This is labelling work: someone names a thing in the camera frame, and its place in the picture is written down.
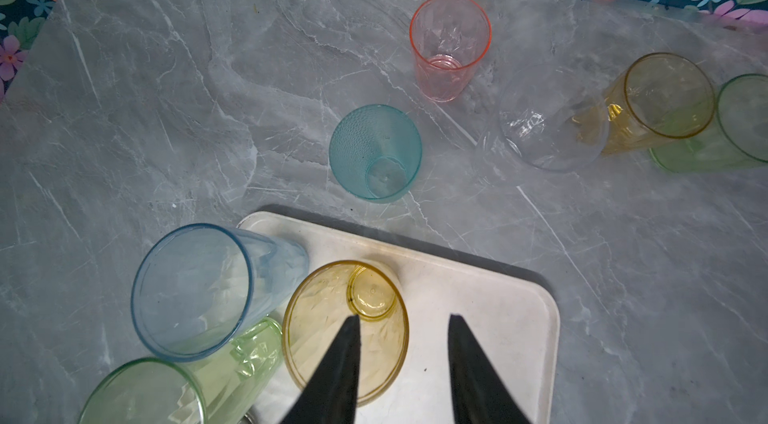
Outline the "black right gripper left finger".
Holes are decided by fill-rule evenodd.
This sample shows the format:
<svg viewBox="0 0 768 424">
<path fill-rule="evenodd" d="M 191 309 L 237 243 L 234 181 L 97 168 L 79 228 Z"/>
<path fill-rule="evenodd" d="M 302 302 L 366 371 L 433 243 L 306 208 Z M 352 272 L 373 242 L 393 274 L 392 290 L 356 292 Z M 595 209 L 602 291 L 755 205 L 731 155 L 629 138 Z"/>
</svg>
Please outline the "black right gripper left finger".
<svg viewBox="0 0 768 424">
<path fill-rule="evenodd" d="M 360 319 L 348 316 L 282 423 L 355 421 L 361 362 Z"/>
</svg>

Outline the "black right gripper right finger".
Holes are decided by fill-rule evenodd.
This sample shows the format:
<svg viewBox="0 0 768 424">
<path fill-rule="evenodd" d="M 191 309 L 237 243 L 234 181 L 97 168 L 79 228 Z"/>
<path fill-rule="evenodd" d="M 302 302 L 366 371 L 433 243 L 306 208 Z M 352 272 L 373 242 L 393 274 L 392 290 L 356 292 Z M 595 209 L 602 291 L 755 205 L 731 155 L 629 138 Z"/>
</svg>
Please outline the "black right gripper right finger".
<svg viewBox="0 0 768 424">
<path fill-rule="evenodd" d="M 531 423 L 458 314 L 449 319 L 448 361 L 455 423 Z"/>
</svg>

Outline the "clear short plastic cup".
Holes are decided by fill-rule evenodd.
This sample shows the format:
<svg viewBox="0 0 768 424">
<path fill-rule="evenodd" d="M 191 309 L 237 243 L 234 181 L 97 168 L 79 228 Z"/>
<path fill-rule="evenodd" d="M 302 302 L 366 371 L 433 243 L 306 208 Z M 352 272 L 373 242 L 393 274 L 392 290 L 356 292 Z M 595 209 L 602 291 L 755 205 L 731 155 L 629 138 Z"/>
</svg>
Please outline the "clear short plastic cup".
<svg viewBox="0 0 768 424">
<path fill-rule="evenodd" d="M 497 181 L 567 173 L 594 162 L 608 136 L 608 112 L 593 76 L 533 64 L 503 84 L 477 144 L 478 170 Z"/>
</svg>

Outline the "blue tall plastic tumbler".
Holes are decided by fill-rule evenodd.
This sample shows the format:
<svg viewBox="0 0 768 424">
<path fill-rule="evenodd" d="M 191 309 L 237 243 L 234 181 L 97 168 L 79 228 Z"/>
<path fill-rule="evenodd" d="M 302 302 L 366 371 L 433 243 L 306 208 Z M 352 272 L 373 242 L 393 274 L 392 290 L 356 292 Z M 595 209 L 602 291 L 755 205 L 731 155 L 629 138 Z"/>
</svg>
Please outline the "blue tall plastic tumbler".
<svg viewBox="0 0 768 424">
<path fill-rule="evenodd" d="M 299 243 L 210 223 L 161 238 L 136 273 L 134 328 L 156 356 L 207 357 L 279 307 L 308 275 Z"/>
</svg>

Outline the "teal textured plastic cup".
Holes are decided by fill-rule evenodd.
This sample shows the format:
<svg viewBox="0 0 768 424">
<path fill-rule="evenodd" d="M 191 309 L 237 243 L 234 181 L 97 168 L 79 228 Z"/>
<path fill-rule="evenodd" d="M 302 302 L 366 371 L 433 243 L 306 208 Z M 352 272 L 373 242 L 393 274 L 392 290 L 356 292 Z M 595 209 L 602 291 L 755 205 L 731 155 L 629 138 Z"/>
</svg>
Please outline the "teal textured plastic cup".
<svg viewBox="0 0 768 424">
<path fill-rule="evenodd" d="M 329 164 L 338 183 L 373 203 L 404 196 L 416 180 L 422 155 L 415 123 L 386 104 L 368 104 L 348 113 L 329 144 Z"/>
</svg>

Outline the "pink short plastic cup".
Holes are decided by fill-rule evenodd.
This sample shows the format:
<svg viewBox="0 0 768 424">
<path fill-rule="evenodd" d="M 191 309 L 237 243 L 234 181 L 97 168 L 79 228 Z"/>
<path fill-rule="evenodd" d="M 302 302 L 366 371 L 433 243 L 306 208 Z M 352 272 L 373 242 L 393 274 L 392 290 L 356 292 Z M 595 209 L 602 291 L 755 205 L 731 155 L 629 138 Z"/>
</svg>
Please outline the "pink short plastic cup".
<svg viewBox="0 0 768 424">
<path fill-rule="evenodd" d="M 474 0 L 426 0 L 412 16 L 409 39 L 422 94 L 451 102 L 490 50 L 492 26 Z"/>
</svg>

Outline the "green tall plastic tumbler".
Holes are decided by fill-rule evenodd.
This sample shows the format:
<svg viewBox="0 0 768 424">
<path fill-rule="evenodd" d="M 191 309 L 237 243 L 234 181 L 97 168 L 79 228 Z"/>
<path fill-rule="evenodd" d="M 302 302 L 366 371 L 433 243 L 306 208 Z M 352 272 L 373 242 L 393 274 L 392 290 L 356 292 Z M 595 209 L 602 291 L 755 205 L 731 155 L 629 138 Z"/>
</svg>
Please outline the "green tall plastic tumbler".
<svg viewBox="0 0 768 424">
<path fill-rule="evenodd" d="M 96 387 L 79 421 L 236 423 L 282 362 L 282 328 L 266 317 L 206 358 L 146 357 L 122 365 Z"/>
</svg>

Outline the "yellow tall plastic tumbler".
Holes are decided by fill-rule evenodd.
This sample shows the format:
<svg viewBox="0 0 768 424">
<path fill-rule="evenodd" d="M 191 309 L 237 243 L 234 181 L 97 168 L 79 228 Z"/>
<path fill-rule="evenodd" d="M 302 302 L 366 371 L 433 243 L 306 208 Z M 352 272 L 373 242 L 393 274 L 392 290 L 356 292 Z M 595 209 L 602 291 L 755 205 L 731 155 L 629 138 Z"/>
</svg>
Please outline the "yellow tall plastic tumbler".
<svg viewBox="0 0 768 424">
<path fill-rule="evenodd" d="M 283 319 L 288 372 L 304 388 L 347 317 L 360 318 L 357 404 L 383 394 L 406 358 L 410 326 L 394 269 L 376 260 L 339 260 L 313 271 L 292 295 Z"/>
</svg>

